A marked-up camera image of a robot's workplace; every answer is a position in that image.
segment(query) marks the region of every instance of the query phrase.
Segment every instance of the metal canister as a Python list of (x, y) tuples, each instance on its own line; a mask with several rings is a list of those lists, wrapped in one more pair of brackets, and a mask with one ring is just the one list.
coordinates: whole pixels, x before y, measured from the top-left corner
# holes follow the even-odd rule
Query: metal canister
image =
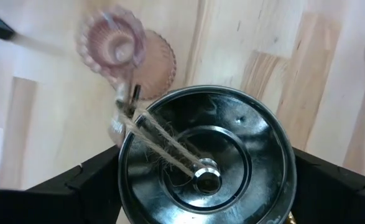
[[(129, 133), (118, 177), (131, 223), (286, 220), (297, 184), (294, 154), (280, 123), (261, 102), (222, 86), (193, 86), (165, 95), (148, 110), (212, 171), (192, 166), (197, 178), (191, 179)], [(143, 117), (136, 124), (173, 154)]]

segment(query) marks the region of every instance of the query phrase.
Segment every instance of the wooden surface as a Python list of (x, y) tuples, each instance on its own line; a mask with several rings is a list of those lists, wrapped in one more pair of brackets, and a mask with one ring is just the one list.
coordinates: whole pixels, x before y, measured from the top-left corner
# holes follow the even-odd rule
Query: wooden surface
[(2, 154), (0, 176), (19, 170), (19, 180), (1, 187), (31, 187), (112, 145), (114, 93), (80, 62), (75, 32), (83, 15), (115, 2), (173, 47), (173, 89), (216, 84), (245, 91), (276, 114), (293, 146), (365, 175), (365, 1), (7, 2), (0, 1), (0, 16), (20, 36), (0, 41), (0, 77), (7, 80), (0, 128), (15, 125), (20, 115), (8, 109), (22, 110), (12, 101), (27, 94), (12, 90), (13, 77), (35, 84), (32, 102), (24, 101), (30, 117), (18, 123), (24, 148)]

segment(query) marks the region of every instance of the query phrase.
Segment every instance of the wooden table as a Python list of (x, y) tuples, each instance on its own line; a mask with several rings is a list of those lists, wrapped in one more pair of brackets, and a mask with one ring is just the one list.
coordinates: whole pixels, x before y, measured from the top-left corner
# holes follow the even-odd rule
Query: wooden table
[(18, 20), (0, 1), (0, 17), (22, 35), (0, 42), (14, 56), (0, 71), (12, 80), (0, 187), (31, 187), (112, 145), (113, 90), (75, 51), (93, 2), (120, 3), (168, 40), (173, 89), (245, 91), (276, 114), (294, 147), (365, 175), (365, 1), (18, 1)]

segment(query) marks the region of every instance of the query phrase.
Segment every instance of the canister lid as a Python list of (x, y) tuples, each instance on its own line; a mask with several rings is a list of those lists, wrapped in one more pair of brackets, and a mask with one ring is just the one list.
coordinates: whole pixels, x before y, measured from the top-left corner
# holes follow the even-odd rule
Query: canister lid
[[(194, 86), (149, 107), (170, 134), (199, 157), (190, 178), (128, 134), (119, 188), (132, 223), (282, 223), (292, 206), (294, 155), (275, 116), (240, 91)], [(179, 155), (144, 118), (137, 125)]]

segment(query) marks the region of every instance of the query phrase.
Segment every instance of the black metal lid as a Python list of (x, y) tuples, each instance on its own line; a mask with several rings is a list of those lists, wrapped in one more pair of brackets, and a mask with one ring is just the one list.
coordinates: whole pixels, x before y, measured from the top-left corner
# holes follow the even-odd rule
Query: black metal lid
[[(285, 220), (297, 182), (294, 156), (280, 123), (262, 103), (230, 88), (194, 86), (166, 95), (149, 111), (208, 169), (192, 166), (197, 177), (191, 179), (128, 134), (119, 158), (119, 188), (131, 222)], [(137, 125), (168, 147), (144, 118)]]

